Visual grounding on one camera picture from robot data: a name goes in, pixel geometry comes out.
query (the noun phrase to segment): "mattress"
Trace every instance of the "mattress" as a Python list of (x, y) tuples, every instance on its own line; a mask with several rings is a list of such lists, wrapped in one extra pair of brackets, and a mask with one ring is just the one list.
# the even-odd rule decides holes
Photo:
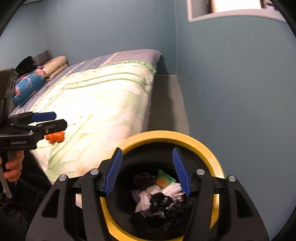
[(68, 122), (62, 143), (41, 140), (31, 151), (51, 183), (61, 174), (84, 175), (123, 139), (147, 130), (160, 53), (145, 51), (120, 52), (70, 66), (12, 112), (54, 111), (57, 119)]

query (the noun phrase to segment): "orange toy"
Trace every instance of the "orange toy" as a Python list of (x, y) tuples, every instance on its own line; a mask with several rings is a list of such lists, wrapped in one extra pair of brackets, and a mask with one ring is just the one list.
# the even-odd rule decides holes
[(55, 142), (62, 142), (65, 137), (65, 132), (60, 131), (52, 134), (48, 134), (45, 136), (45, 139), (49, 141), (50, 144), (54, 144)]

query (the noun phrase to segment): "gray tile floor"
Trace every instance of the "gray tile floor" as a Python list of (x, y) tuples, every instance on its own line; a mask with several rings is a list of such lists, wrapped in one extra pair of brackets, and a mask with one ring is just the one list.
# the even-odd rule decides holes
[(189, 135), (188, 123), (178, 77), (154, 77), (148, 130), (176, 131)]

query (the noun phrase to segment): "silver bolt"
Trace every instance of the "silver bolt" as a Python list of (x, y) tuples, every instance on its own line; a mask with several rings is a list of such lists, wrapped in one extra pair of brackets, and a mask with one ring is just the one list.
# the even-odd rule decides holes
[(228, 179), (231, 182), (235, 182), (237, 180), (235, 176), (229, 176)]
[(196, 174), (198, 174), (198, 175), (204, 175), (204, 173), (205, 173), (205, 170), (203, 170), (203, 169), (196, 170)]
[(99, 173), (99, 170), (96, 168), (91, 170), (92, 175), (97, 175), (98, 173)]
[(63, 175), (60, 175), (59, 176), (59, 180), (62, 182), (62, 181), (65, 181), (67, 179), (67, 176), (65, 174)]

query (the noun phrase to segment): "wall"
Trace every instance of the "wall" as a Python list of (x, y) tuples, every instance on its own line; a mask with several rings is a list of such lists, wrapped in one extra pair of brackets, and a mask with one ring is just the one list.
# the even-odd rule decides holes
[(110, 53), (151, 48), (161, 51), (175, 74), (176, 32), (172, 0), (46, 0), (41, 25), (47, 49), (69, 63)]
[(41, 2), (21, 6), (0, 38), (0, 69), (15, 68), (45, 50), (39, 26)]
[(186, 1), (176, 7), (190, 135), (237, 176), (273, 238), (296, 203), (296, 39), (283, 22), (230, 16), (189, 23)]

